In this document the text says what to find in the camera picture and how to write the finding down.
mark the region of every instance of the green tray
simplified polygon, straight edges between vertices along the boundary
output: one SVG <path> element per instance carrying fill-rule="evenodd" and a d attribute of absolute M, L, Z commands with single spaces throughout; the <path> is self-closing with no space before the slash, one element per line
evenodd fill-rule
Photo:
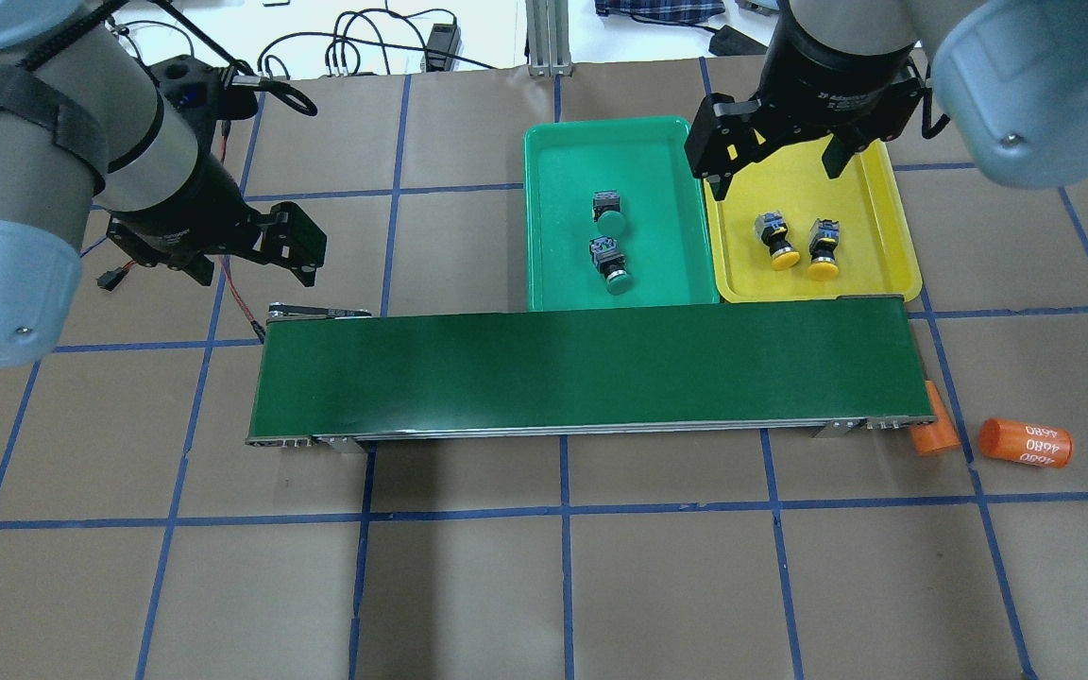
<path fill-rule="evenodd" d="M 700 184 L 677 116 L 536 125 L 523 135 L 527 307 L 532 311 L 718 302 Z M 616 189 L 632 288 L 613 296 L 591 263 L 596 190 Z"/>
<path fill-rule="evenodd" d="M 275 322 L 247 443 L 929 420 L 873 297 Z"/>

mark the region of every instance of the black strap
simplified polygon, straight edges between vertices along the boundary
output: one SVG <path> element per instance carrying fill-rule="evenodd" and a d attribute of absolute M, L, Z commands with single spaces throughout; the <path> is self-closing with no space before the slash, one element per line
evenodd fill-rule
<path fill-rule="evenodd" d="M 53 134 L 53 146 L 69 151 L 96 174 L 96 194 L 108 171 L 108 138 L 89 111 L 27 70 L 0 64 L 0 109 Z"/>

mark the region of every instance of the green cap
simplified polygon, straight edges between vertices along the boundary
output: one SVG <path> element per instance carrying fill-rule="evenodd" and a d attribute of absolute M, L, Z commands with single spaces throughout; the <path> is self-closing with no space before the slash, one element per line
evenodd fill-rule
<path fill-rule="evenodd" d="M 623 219 L 623 212 L 620 211 L 606 211 L 604 214 L 598 215 L 598 233 L 604 236 L 610 236 L 613 238 L 618 238 L 627 232 L 627 220 Z"/>
<path fill-rule="evenodd" d="M 613 271 L 607 276 L 607 292 L 613 296 L 621 296 L 632 288 L 632 275 L 623 270 Z"/>

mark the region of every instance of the yellow tray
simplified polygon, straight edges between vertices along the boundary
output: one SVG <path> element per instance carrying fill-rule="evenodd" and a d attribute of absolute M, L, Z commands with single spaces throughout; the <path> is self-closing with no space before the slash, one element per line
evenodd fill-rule
<path fill-rule="evenodd" d="M 704 186 L 713 237 L 716 287 L 730 302 L 816 300 L 841 296 L 920 294 L 920 271 L 898 182 L 885 144 L 874 143 L 851 160 L 838 180 L 820 166 L 825 139 L 775 152 L 733 177 L 729 197 L 717 203 Z M 800 262 L 787 271 L 769 267 L 769 251 L 755 236 L 755 219 L 780 211 L 791 228 Z M 841 223 L 834 250 L 841 274 L 808 279 L 808 230 L 814 219 Z"/>

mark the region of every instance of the blue plaid fabric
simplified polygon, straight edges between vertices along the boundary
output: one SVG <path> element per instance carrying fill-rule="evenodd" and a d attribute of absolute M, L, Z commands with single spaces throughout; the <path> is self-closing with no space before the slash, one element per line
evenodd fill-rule
<path fill-rule="evenodd" d="M 639 17 L 656 18 L 659 22 L 695 23 L 705 22 L 716 14 L 725 13 L 722 0 L 595 0 L 595 13 L 635 14 Z"/>

